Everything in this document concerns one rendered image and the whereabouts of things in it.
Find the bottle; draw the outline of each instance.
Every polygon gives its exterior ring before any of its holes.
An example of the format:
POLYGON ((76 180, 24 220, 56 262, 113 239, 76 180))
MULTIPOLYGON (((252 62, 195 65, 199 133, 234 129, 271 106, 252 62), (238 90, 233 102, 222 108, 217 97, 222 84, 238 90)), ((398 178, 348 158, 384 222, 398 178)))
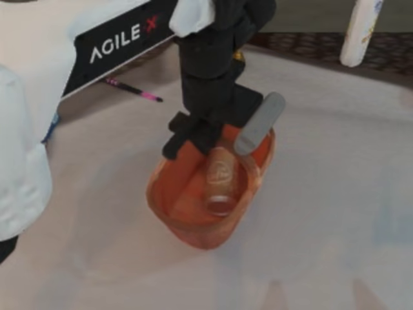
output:
POLYGON ((239 163, 223 147, 214 148, 206 172, 205 207, 210 214, 228 216, 237 205, 239 163))

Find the marker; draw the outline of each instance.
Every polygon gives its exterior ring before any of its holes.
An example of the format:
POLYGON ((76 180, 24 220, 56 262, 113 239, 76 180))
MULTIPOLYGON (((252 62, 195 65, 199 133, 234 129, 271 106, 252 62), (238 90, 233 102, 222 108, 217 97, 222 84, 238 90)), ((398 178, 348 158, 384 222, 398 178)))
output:
POLYGON ((163 102, 163 99, 160 97, 157 97, 155 95, 149 94, 148 92, 144 92, 143 90, 137 89, 135 87, 132 87, 130 85, 124 84, 122 82, 119 82, 115 79, 111 79, 111 78, 106 78, 103 80, 104 83, 116 87, 118 89, 124 90, 125 92, 130 92, 132 94, 144 97, 148 100, 152 100, 152 101, 156 101, 156 102, 163 102))

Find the white cylinder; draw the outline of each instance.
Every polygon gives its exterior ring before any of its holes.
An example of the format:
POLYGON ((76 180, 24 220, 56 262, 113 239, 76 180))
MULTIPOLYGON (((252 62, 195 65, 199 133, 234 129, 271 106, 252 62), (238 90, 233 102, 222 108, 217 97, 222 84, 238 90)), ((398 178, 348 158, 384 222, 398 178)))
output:
POLYGON ((348 27, 341 63, 356 67, 363 62, 384 0, 357 0, 348 27))

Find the patterned floor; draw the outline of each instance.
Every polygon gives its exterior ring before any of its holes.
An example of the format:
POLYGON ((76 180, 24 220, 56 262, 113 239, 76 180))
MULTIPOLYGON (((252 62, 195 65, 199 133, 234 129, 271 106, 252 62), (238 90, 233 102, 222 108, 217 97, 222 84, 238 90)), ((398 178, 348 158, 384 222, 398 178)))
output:
MULTIPOLYGON (((258 34, 252 44, 281 54, 340 64, 344 42, 339 33, 258 34)), ((413 76, 413 33, 375 33, 361 68, 413 76)))

